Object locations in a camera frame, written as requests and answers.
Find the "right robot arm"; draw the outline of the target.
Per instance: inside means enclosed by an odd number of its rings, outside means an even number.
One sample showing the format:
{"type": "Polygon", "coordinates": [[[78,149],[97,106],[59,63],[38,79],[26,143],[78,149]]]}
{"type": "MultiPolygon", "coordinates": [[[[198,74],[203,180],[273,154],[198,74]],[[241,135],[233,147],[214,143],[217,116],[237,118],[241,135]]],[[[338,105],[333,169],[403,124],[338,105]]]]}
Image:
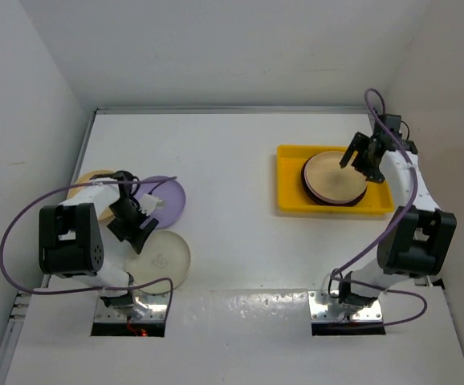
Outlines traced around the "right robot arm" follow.
{"type": "Polygon", "coordinates": [[[361,269],[336,276],[337,302],[353,313],[370,307],[382,293],[409,279],[438,274],[444,264],[457,219],[444,212],[429,194],[417,165],[417,155],[399,150],[402,144],[384,133],[366,136],[357,132],[340,167],[351,165],[372,182],[382,182],[384,158],[396,166],[406,204],[397,208],[388,228],[376,242],[376,258],[361,269]]]}

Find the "purple plate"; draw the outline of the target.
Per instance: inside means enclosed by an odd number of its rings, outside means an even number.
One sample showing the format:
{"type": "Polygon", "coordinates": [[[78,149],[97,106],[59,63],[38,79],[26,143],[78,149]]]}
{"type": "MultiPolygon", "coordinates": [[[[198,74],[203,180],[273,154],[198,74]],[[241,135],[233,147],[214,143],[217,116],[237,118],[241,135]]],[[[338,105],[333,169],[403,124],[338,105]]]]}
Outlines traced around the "purple plate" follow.
{"type": "Polygon", "coordinates": [[[148,177],[135,193],[135,198],[139,201],[147,195],[153,195],[164,202],[161,208],[150,214],[152,219],[158,221],[156,229],[167,229],[180,219],[185,208],[186,195],[177,180],[169,180],[167,176],[148,177]]]}

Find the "cream white plate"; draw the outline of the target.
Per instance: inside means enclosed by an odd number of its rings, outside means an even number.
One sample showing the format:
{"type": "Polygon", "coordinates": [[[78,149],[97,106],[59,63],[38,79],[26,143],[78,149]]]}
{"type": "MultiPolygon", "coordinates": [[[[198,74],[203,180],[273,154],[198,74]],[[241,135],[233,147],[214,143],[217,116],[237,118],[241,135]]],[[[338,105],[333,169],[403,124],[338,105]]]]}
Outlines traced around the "cream white plate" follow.
{"type": "Polygon", "coordinates": [[[191,263],[191,252],[183,237],[168,230],[154,231],[140,254],[130,252],[125,260],[125,270],[140,285],[170,278],[177,288],[186,278],[191,263]]]}

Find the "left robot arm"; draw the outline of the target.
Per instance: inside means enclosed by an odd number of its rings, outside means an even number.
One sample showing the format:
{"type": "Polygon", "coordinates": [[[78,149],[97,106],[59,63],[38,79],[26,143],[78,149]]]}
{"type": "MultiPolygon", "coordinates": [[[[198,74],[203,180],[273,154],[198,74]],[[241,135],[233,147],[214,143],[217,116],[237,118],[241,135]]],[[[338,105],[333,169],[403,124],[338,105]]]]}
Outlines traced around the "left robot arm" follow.
{"type": "Polygon", "coordinates": [[[133,276],[105,259],[99,218],[110,210],[113,219],[107,228],[140,254],[159,223],[151,214],[162,209],[164,201],[151,193],[136,197],[138,180],[122,170],[96,173],[74,196],[39,211],[42,272],[101,287],[100,298],[107,308],[135,319],[146,308],[139,303],[139,291],[131,288],[133,276]]]}

